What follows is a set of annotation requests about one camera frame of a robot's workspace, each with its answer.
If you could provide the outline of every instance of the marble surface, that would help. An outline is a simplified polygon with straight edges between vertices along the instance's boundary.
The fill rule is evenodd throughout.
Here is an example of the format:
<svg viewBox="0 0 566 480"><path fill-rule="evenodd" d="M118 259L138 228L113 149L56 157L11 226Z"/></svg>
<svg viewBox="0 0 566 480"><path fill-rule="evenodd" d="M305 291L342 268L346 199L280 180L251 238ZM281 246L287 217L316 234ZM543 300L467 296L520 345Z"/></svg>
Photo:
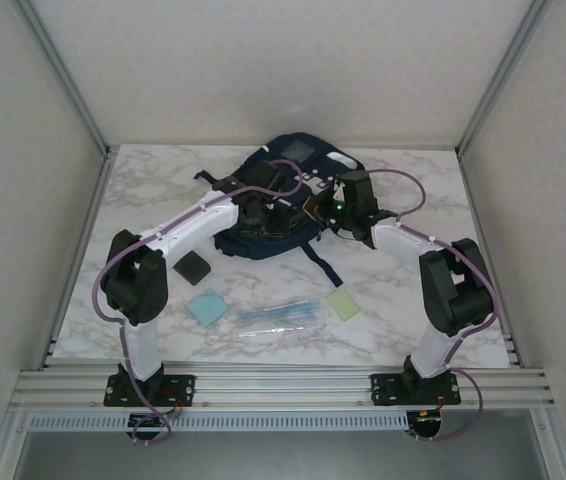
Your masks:
<svg viewBox="0 0 566 480"><path fill-rule="evenodd" d="M255 147L123 145L114 164L83 260L78 281L54 350L55 357L119 358L114 325L94 314L90 291L102 268L112 236L127 228L140 232L160 224L198 201L209 185L192 177L200 169L223 177ZM447 240L475 238L468 202L453 152L350 149L368 169L391 166L416 175L428 192L425 207L406 223ZM395 175L375 175L381 208L401 211L418 203L418 189ZM212 239L196 249L212 272L191 286L169 270L170 300L159 316L159 348L164 360L314 365L402 365L427 325L418 274L389 253L325 232L312 242L335 268L362 312L343 322L329 310L319 329L240 338L232 309L285 301L291 296L324 298L334 287L300 249L266 260L227 257ZM209 329L186 304L208 288L230 312ZM454 365L505 368L508 358L500 326L468 339Z"/></svg>

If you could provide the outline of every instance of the white wall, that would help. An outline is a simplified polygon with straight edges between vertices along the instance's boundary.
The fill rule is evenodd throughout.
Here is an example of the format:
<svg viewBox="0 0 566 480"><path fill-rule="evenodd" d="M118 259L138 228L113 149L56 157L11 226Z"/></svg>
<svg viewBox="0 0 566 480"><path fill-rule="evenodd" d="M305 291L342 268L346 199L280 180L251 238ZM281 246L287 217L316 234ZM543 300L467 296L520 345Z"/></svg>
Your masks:
<svg viewBox="0 0 566 480"><path fill-rule="evenodd" d="M10 2L0 0L0 422L51 327L99 170Z"/></svg>
<svg viewBox="0 0 566 480"><path fill-rule="evenodd" d="M111 144L452 147L529 0L34 4Z"/></svg>
<svg viewBox="0 0 566 480"><path fill-rule="evenodd" d="M519 342L566 427L566 1L556 1L465 160Z"/></svg>

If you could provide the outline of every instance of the clear plastic bag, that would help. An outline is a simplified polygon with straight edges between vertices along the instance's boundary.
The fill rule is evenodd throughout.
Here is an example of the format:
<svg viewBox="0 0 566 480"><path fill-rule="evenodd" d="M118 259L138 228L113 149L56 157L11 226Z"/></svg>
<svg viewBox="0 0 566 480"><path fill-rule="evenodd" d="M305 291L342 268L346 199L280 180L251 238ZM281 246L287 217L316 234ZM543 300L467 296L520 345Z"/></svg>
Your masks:
<svg viewBox="0 0 566 480"><path fill-rule="evenodd" d="M325 325L327 317L325 302L315 298L295 298L234 312L239 337L318 328Z"/></svg>

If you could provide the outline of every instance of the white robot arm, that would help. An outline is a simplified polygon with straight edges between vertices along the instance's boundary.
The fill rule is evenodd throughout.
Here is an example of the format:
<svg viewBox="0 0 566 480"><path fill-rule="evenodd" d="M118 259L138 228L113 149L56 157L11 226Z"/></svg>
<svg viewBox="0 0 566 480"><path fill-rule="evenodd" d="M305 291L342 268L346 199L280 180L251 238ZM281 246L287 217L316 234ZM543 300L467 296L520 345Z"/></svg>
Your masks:
<svg viewBox="0 0 566 480"><path fill-rule="evenodd" d="M227 187L226 193L228 188L237 188L231 177L219 183L223 182L220 188ZM124 335L132 371L126 373L141 383L149 385L163 372L153 320L167 303L166 266L173 266L207 238L241 223L240 218L245 219L246 212L249 215L247 224L256 220L259 225L270 225L268 221L272 213L266 203L271 202L271 197L265 203L262 198L225 198L205 208L206 204L225 195L224 191L209 192L199 203L175 217L188 218L169 230L165 230L165 225L172 225L174 221L141 235L124 230L114 237L108 262L139 240L155 237L124 256L101 282L108 304L127 319ZM325 189L310 197L303 209L333 231L348 229L354 238L370 248L391 252L420 272L424 308L430 324L414 353L406 359L401 374L405 395L390 394L389 401L394 403L388 404L436 404L436 392L454 382L450 383L453 376L448 371L447 359L459 336L466 329L482 323L492 312L490 295L454 255L432 241L425 241L400 228L400 223L392 218L396 217L392 212L379 210L365 171L355 170L342 175L336 192ZM487 275L476 243L464 239L452 245ZM455 282L454 276L459 275L463 280Z"/></svg>
<svg viewBox="0 0 566 480"><path fill-rule="evenodd" d="M217 203L210 208L202 205L223 195L220 191L208 192L200 202L185 212L177 215L164 225L172 223L190 211L198 212L164 233L160 232L164 225L146 230L141 233L141 239L156 235L156 239L146 246L161 252L166 265L175 265L184 255L213 235L236 225L239 218L239 207L230 198ZM148 321L132 325L130 320L125 323L125 337L132 361L134 377L146 381L161 368L161 358L158 350L157 322Z"/></svg>
<svg viewBox="0 0 566 480"><path fill-rule="evenodd" d="M404 265L419 272L421 256L427 252L438 252L441 247L406 232L400 226L401 223L395 218L388 218L372 227L374 247L396 255ZM459 330L456 335L448 336L437 330L432 323L428 323L419 345L411 356L412 365L421 378L436 377L447 370L446 357L460 335L470 328L472 326Z"/></svg>

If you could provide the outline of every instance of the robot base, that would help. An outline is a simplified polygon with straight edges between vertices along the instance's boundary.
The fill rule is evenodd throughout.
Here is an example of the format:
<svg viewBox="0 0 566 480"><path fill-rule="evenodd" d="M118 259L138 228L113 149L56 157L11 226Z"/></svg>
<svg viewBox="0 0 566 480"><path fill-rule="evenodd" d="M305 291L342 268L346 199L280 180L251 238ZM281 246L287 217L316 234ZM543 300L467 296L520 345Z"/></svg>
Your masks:
<svg viewBox="0 0 566 480"><path fill-rule="evenodd" d="M446 371L433 378L421 378L405 359L402 373L370 375L372 402L375 406L395 405L459 405L461 395L456 376Z"/></svg>
<svg viewBox="0 0 566 480"><path fill-rule="evenodd" d="M194 398L194 375L164 375L163 366L146 381L138 381L143 395L155 407L174 407L175 399L180 400L183 407L191 407ZM103 405L106 407L143 407L139 400L130 375L119 364L116 375L110 376L107 381Z"/></svg>

